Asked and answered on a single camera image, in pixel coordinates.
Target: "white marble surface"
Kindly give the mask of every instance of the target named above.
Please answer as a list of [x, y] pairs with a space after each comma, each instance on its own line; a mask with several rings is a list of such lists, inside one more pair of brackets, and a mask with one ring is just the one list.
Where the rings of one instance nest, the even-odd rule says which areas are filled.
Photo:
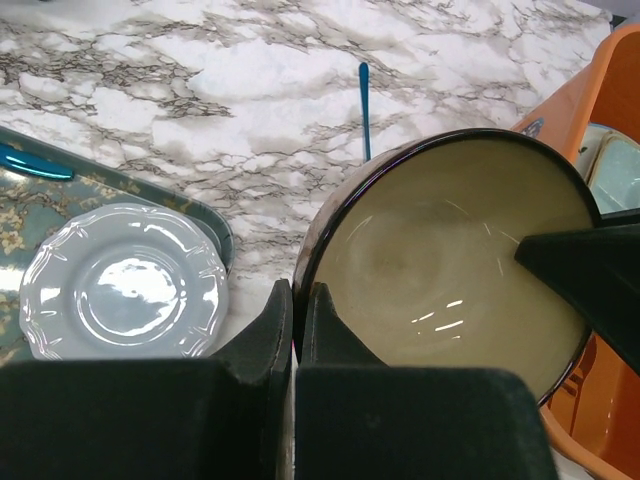
[[221, 344], [290, 278], [374, 155], [510, 127], [591, 58], [606, 14], [550, 0], [0, 0], [0, 124], [217, 208], [237, 240]]

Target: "glossy glaze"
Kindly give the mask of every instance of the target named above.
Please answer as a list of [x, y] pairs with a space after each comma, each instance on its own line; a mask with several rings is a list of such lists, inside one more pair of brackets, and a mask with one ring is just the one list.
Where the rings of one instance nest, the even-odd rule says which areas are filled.
[[191, 221], [116, 204], [45, 241], [20, 300], [36, 358], [196, 357], [215, 341], [229, 294], [215, 246]]
[[602, 137], [610, 131], [609, 127], [596, 124], [590, 124], [585, 130], [582, 144], [578, 151], [578, 158], [574, 165], [582, 178], [588, 179], [591, 176], [593, 164], [602, 144]]
[[618, 132], [607, 133], [589, 184], [603, 214], [640, 208], [640, 145]]
[[386, 363], [502, 367], [544, 399], [588, 328], [513, 254], [526, 235], [594, 224], [576, 171], [520, 135], [463, 131], [361, 172], [314, 220], [296, 298], [327, 283], [342, 320]]

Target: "gray marble veining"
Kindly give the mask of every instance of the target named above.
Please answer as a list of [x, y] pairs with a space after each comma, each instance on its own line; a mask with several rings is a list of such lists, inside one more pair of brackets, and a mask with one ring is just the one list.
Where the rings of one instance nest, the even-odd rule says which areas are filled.
[[608, 18], [551, 0], [0, 0], [0, 124], [217, 208], [238, 254], [222, 343], [290, 278], [315, 212], [374, 155], [510, 127]]

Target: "tray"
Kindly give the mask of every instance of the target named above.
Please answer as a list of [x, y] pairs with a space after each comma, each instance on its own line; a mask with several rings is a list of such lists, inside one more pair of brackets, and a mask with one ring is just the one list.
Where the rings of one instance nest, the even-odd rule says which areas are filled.
[[22, 274], [40, 244], [76, 215], [121, 202], [171, 208], [202, 229], [231, 270], [231, 228], [206, 205], [2, 127], [0, 143], [75, 172], [73, 180], [59, 182], [0, 168], [0, 367], [33, 358], [18, 325]]

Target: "plate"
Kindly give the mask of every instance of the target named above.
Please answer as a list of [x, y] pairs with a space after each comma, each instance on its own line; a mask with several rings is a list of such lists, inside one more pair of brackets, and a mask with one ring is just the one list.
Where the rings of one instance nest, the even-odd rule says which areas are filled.
[[640, 208], [640, 145], [619, 132], [607, 133], [589, 185], [602, 214]]
[[41, 245], [20, 287], [37, 359], [198, 357], [229, 308], [212, 241], [173, 210], [107, 205]]
[[576, 170], [578, 170], [585, 180], [588, 180], [591, 176], [596, 155], [600, 150], [602, 138], [612, 131], [614, 131], [612, 128], [598, 125], [597, 123], [590, 123], [587, 126], [584, 137], [582, 137], [582, 145], [578, 151], [578, 159], [575, 164]]

